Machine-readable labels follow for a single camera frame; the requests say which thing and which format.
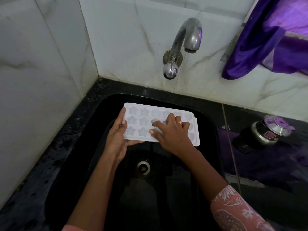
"white ice tray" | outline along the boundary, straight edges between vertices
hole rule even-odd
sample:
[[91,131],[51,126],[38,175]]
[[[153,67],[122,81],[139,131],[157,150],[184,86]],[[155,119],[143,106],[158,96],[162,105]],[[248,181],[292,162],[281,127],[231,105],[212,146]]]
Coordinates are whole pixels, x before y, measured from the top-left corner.
[[149,129],[162,132],[157,127],[153,127],[152,123],[159,120],[165,124],[169,113],[173,113],[174,116],[181,116],[182,122],[190,122],[188,137],[194,146],[200,145],[197,118],[192,112],[135,103],[125,103],[124,107],[126,108],[124,119],[127,121],[124,139],[158,142],[151,136]]

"countertop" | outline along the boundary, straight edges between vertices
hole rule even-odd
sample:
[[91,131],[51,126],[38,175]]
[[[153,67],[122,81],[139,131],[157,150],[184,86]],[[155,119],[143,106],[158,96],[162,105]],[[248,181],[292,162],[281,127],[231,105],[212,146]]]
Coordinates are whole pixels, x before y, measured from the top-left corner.
[[50,230],[44,214],[49,189],[100,102],[118,93],[174,103],[209,116],[218,131],[227,181],[276,230],[308,229],[308,123],[286,118],[296,129],[292,135],[262,151],[243,154],[229,144],[227,129],[232,140],[265,113],[100,78],[0,211],[1,230]]

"person's right arm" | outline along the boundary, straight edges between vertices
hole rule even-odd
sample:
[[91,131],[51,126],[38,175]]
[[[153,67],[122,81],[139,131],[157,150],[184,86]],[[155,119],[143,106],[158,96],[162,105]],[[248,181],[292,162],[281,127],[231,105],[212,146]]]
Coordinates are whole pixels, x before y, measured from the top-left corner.
[[149,130],[149,133],[165,150],[186,164],[209,201],[214,219],[223,231],[274,230],[192,145],[187,136],[189,122],[181,123],[180,116],[174,117],[174,114],[169,114],[166,125],[157,121],[153,126],[158,127],[163,135],[154,129]]

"sink drain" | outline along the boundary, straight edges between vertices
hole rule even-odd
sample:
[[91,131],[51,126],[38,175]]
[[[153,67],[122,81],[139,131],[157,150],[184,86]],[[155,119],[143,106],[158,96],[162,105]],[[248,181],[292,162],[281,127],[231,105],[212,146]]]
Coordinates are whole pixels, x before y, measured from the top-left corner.
[[140,161],[136,166],[136,172],[138,175],[146,176],[149,174],[151,167],[148,162]]

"person's left hand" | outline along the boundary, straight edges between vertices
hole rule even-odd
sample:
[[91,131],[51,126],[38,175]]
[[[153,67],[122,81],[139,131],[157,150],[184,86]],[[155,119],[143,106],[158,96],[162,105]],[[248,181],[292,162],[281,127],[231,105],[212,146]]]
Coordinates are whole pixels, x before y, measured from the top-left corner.
[[107,136],[106,145],[104,149],[104,153],[111,154],[115,157],[116,163],[120,163],[120,161],[125,157],[126,150],[128,146],[135,145],[137,143],[143,143],[144,141],[138,140],[125,140],[124,132],[127,128],[126,120],[124,120],[125,107],[123,107],[115,120],[112,128],[109,130],[109,134]]

